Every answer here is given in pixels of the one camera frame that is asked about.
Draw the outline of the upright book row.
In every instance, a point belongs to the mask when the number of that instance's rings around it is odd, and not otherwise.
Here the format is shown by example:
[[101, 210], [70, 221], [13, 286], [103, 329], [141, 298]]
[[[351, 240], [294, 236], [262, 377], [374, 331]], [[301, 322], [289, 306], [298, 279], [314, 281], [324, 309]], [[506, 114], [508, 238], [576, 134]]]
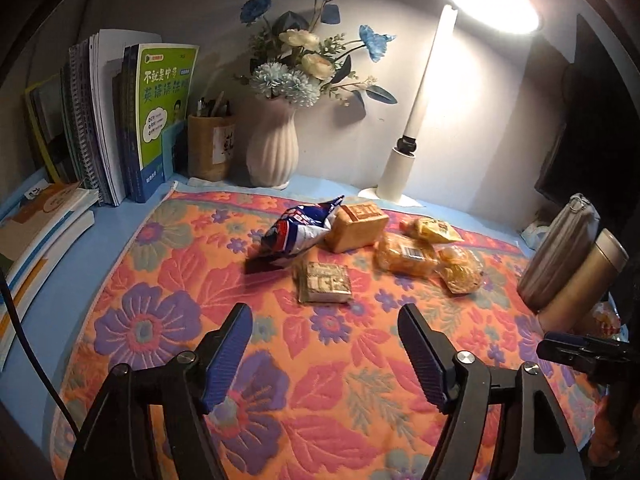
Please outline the upright book row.
[[59, 73], [25, 90], [30, 126], [50, 181], [96, 190], [101, 204], [119, 206], [125, 200], [114, 78], [126, 48], [160, 40], [152, 32], [101, 29], [68, 48]]

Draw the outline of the brown pen holder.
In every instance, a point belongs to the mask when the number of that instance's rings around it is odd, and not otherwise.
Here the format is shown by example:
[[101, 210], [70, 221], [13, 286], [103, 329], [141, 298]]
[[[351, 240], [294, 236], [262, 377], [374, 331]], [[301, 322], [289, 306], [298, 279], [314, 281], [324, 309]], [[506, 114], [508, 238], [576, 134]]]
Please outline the brown pen holder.
[[201, 98], [188, 119], [188, 175], [205, 181], [224, 180], [230, 171], [235, 141], [235, 116], [221, 91]]

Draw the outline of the floral orange table mat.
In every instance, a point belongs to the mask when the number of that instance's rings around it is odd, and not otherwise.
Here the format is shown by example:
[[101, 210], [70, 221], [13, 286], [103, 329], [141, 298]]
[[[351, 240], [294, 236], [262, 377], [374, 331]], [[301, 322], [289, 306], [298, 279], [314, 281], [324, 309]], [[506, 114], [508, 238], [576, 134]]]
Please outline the floral orange table mat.
[[450, 296], [438, 278], [379, 271], [373, 250], [309, 257], [346, 266], [347, 307], [303, 306], [290, 270], [246, 274], [248, 253], [290, 202], [171, 191], [130, 240], [88, 312], [61, 394], [83, 420], [108, 371], [162, 364], [198, 344], [238, 302], [253, 333], [206, 425], [232, 479], [417, 479], [445, 419], [425, 400], [397, 335], [416, 304], [435, 330], [489, 365], [536, 360], [541, 332], [516, 291], [515, 246], [465, 232], [484, 280]]

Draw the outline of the grey striped pouch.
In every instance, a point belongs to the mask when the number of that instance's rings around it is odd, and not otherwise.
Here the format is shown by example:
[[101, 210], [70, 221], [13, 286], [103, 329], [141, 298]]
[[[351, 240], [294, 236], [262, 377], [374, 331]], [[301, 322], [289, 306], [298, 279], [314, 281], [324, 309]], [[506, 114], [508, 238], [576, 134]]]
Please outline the grey striped pouch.
[[599, 223], [597, 209], [580, 193], [553, 219], [516, 289], [529, 310], [544, 310], [566, 285], [589, 254]]

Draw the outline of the orange toast bread pack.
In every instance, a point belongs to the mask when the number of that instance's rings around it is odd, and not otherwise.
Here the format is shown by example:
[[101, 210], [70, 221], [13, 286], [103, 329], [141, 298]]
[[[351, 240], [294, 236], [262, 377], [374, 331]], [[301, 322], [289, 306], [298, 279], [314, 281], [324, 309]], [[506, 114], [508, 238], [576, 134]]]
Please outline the orange toast bread pack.
[[389, 221], [388, 214], [376, 203], [342, 205], [324, 240], [334, 254], [372, 246]]

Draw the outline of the red bread roll pack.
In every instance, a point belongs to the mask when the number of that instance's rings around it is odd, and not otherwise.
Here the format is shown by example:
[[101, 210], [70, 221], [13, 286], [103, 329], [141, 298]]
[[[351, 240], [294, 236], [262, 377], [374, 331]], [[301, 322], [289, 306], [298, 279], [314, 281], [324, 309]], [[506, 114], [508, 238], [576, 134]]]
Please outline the red bread roll pack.
[[582, 336], [611, 338], [620, 332], [622, 322], [611, 301], [598, 302], [573, 327], [573, 332]]

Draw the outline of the blue white snack bag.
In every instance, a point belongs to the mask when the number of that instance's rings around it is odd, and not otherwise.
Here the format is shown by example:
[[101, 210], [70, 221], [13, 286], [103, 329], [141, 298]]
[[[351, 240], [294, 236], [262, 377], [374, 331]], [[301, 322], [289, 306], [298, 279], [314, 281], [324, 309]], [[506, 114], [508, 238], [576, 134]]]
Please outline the blue white snack bag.
[[258, 257], [275, 266], [306, 254], [332, 230], [344, 196], [315, 204], [297, 204], [288, 208], [270, 226], [260, 240]]

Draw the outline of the white desk lamp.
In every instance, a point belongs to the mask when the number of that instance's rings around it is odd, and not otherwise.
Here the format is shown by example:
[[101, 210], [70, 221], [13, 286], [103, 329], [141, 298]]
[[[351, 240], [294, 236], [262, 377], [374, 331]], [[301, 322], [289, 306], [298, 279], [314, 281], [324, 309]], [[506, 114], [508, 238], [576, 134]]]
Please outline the white desk lamp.
[[446, 80], [449, 47], [458, 16], [466, 15], [482, 26], [506, 36], [529, 36], [541, 29], [544, 19], [535, 0], [446, 0], [424, 62], [418, 91], [405, 129], [390, 151], [382, 176], [372, 188], [357, 194], [362, 200], [384, 200], [404, 207], [420, 203], [405, 194], [424, 122], [433, 114], [437, 95]]

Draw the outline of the nut bar clear pack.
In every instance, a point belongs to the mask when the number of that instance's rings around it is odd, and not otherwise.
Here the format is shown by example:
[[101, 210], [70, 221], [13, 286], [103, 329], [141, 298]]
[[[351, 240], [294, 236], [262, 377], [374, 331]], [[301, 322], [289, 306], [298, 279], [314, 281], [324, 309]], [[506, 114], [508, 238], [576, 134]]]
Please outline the nut bar clear pack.
[[348, 304], [352, 282], [346, 266], [304, 262], [297, 270], [297, 295], [300, 304]]

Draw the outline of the round cracker bag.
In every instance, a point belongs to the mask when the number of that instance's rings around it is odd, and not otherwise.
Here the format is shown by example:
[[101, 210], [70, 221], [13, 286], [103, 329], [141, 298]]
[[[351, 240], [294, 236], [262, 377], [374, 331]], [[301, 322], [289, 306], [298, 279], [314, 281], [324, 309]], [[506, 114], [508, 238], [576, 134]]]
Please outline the round cracker bag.
[[444, 281], [450, 294], [467, 295], [483, 284], [484, 266], [469, 249], [445, 246], [437, 251], [437, 275]]

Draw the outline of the flat book stack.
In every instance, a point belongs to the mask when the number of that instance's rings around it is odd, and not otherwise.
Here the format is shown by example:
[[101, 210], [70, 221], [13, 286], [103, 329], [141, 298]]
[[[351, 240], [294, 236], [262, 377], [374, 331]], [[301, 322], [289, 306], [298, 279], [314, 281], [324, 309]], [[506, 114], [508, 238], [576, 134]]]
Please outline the flat book stack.
[[20, 320], [66, 252], [94, 225], [98, 199], [96, 190], [77, 183], [40, 181], [1, 221], [1, 269]]

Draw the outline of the gold thermos bottle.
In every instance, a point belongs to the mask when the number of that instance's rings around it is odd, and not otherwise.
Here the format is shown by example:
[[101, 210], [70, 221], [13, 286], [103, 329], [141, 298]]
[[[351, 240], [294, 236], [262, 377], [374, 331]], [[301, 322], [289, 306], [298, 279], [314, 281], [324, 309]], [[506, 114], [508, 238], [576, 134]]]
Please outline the gold thermos bottle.
[[542, 331], [566, 333], [575, 328], [608, 291], [627, 261], [626, 249], [603, 229], [584, 262], [537, 315]]

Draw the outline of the green cover book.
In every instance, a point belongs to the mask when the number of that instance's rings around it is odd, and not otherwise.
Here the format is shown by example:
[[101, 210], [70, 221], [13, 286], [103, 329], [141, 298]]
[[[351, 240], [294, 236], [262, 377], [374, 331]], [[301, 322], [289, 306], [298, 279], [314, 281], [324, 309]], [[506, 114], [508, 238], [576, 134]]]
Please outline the green cover book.
[[130, 200], [146, 202], [165, 181], [164, 143], [186, 120], [198, 58], [194, 44], [134, 44], [120, 71], [118, 128]]

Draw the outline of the barcode bread bun pack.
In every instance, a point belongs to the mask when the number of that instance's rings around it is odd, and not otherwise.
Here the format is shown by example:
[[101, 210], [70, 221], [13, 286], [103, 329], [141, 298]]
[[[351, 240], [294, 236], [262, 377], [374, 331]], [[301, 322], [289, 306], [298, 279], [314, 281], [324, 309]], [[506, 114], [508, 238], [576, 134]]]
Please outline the barcode bread bun pack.
[[383, 271], [413, 278], [428, 278], [438, 267], [435, 249], [411, 237], [385, 232], [374, 251], [376, 265]]

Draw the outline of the yellow chips bag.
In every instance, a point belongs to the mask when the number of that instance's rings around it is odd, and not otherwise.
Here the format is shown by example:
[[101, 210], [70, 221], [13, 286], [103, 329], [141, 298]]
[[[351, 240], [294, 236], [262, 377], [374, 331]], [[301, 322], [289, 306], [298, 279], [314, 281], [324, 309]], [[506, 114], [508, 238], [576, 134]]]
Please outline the yellow chips bag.
[[430, 244], [452, 244], [462, 242], [460, 233], [448, 222], [432, 217], [416, 217], [401, 220], [400, 229], [415, 240]]

